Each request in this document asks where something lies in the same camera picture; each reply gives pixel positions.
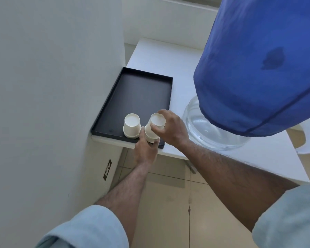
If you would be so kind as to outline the light blue left sleeve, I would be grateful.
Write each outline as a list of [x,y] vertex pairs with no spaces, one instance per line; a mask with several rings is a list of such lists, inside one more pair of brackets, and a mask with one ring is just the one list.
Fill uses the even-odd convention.
[[129,248],[129,242],[115,214],[92,205],[45,234],[35,248]]

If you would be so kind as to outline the person's right forearm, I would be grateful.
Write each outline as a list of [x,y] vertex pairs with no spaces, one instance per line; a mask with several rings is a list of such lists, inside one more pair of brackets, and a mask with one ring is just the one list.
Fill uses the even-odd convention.
[[195,166],[225,207],[252,232],[260,216],[299,184],[180,140],[176,148]]

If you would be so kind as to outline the clear large water bottle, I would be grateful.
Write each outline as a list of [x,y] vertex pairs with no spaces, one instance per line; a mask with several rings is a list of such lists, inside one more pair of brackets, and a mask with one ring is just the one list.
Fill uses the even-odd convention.
[[211,124],[202,114],[198,97],[193,97],[185,108],[183,122],[189,138],[210,150],[232,150],[244,146],[251,137],[235,135]]

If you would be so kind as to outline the white paper cup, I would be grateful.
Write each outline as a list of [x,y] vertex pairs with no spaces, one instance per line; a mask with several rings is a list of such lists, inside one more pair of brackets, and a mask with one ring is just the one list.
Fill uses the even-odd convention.
[[149,142],[149,143],[154,143],[156,140],[160,139],[159,136],[157,136],[152,130],[151,130],[151,126],[150,126],[150,123],[148,123],[145,128],[144,128],[144,131],[145,131],[145,137],[146,137],[146,140]]
[[166,124],[166,119],[162,114],[154,113],[149,119],[149,125],[153,124],[159,129],[164,129]]
[[137,114],[130,113],[125,116],[123,126],[123,133],[125,137],[130,139],[138,138],[141,128],[140,118]]

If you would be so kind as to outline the black rectangular tray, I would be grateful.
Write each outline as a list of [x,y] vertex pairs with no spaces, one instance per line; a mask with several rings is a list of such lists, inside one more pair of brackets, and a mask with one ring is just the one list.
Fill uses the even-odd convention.
[[135,144],[123,133],[124,118],[137,114],[142,126],[151,115],[169,109],[173,77],[123,67],[92,128],[92,136]]

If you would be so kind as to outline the person's left forearm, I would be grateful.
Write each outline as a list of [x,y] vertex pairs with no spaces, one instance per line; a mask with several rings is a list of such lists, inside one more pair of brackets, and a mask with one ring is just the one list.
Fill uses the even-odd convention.
[[131,246],[136,229],[141,194],[146,182],[150,161],[141,161],[111,191],[95,202],[109,209],[120,221]]

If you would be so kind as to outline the person's right hand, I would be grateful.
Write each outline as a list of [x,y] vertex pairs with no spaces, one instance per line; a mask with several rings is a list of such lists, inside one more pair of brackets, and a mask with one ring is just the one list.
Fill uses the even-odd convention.
[[180,152],[183,152],[184,147],[190,143],[189,135],[186,126],[182,119],[170,110],[159,110],[166,119],[165,137],[162,139],[169,145],[174,146]]

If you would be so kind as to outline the metal table leg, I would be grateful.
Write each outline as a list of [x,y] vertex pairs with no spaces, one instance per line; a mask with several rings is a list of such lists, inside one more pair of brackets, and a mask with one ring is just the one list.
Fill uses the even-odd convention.
[[195,168],[195,166],[189,161],[189,160],[184,160],[185,163],[186,163],[186,166],[190,169],[190,171],[193,173],[193,174],[197,174],[197,169]]

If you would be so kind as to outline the light blue sleeve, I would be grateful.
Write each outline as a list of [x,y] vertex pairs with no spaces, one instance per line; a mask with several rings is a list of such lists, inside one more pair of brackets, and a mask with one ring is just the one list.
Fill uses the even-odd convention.
[[92,205],[45,234],[35,248],[129,248],[129,242],[115,214]]
[[286,191],[256,222],[259,248],[310,248],[310,184]]

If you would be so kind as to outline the light blue right sleeve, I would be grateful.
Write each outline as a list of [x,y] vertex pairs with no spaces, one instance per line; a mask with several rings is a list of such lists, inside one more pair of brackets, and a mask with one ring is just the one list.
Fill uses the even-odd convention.
[[286,191],[256,222],[259,248],[310,248],[310,184]]

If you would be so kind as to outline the wall power socket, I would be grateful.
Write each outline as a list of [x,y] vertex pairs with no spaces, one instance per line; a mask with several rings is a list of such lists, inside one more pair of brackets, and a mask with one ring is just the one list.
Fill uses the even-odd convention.
[[104,172],[104,174],[103,174],[103,179],[104,179],[104,181],[107,180],[108,173],[109,173],[109,171],[110,171],[110,169],[111,169],[111,165],[112,165],[112,161],[111,161],[111,159],[109,159],[108,164],[107,164],[107,167],[106,167],[106,170],[105,170],[105,172]]

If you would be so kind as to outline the person's left hand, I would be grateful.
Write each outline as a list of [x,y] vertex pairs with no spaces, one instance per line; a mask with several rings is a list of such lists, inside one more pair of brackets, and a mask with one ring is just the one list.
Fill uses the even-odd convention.
[[135,144],[134,150],[134,161],[136,166],[147,165],[151,166],[157,157],[158,146],[160,140],[156,140],[154,143],[140,142],[140,137],[138,142]]

